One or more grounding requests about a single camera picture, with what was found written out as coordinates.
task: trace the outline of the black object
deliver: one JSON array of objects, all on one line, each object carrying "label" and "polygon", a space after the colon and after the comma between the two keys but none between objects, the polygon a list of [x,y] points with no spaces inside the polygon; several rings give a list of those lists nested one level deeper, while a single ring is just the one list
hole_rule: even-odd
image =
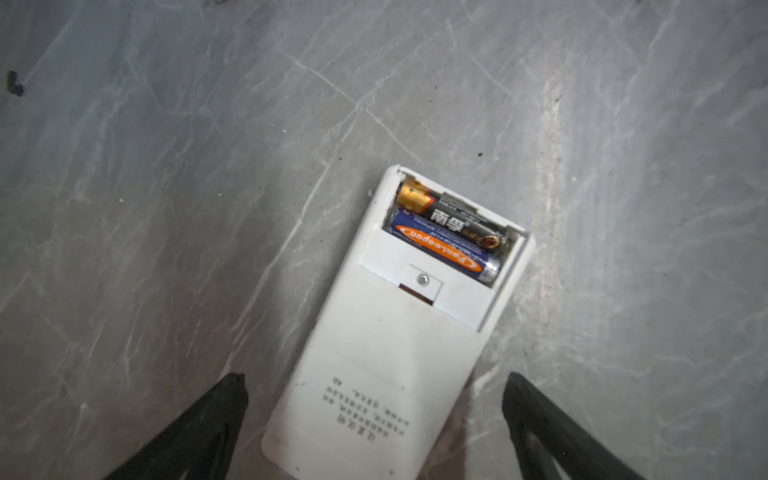
[{"label": "black object", "polygon": [[462,205],[460,200],[437,194],[413,179],[400,185],[395,203],[483,250],[495,252],[507,243],[508,236],[503,227],[479,215],[469,205]]},{"label": "black object", "polygon": [[571,480],[643,480],[519,373],[507,379],[502,411],[525,480],[561,480],[553,457]]},{"label": "black object", "polygon": [[223,480],[247,406],[245,375],[228,374],[105,480]]},{"label": "black object", "polygon": [[8,74],[5,76],[5,87],[8,92],[21,97],[24,94],[24,85],[17,84],[18,74],[13,70],[8,70]]}]

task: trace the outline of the aa battery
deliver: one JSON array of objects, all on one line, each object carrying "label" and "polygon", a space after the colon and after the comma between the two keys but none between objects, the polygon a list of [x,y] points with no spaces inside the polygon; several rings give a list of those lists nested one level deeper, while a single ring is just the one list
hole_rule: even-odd
[{"label": "aa battery", "polygon": [[389,232],[481,283],[493,283],[501,262],[477,245],[402,208],[392,212]]},{"label": "aa battery", "polygon": [[489,252],[498,250],[507,242],[507,235],[500,226],[416,181],[406,180],[403,183],[396,202],[400,207],[447,228]]}]

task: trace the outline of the marble tile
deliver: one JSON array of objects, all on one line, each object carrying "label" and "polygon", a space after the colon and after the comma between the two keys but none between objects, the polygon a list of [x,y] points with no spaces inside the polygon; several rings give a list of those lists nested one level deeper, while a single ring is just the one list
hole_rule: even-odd
[{"label": "marble tile", "polygon": [[425,465],[523,372],[648,478],[764,478],[768,4],[0,4],[0,472],[100,478],[225,372],[260,438],[384,169],[540,247]]}]

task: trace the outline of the blue battery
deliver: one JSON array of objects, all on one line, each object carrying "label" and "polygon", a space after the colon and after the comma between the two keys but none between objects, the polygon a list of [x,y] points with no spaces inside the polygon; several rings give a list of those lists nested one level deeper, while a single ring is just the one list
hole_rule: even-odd
[{"label": "blue battery", "polygon": [[389,232],[481,283],[493,283],[498,276],[497,258],[407,210],[394,212]]}]

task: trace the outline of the black battery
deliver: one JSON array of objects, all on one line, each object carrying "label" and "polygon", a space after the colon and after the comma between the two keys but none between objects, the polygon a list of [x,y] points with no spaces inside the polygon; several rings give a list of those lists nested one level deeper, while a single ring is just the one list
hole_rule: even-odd
[{"label": "black battery", "polygon": [[494,252],[509,240],[504,229],[414,180],[403,182],[397,204]]}]

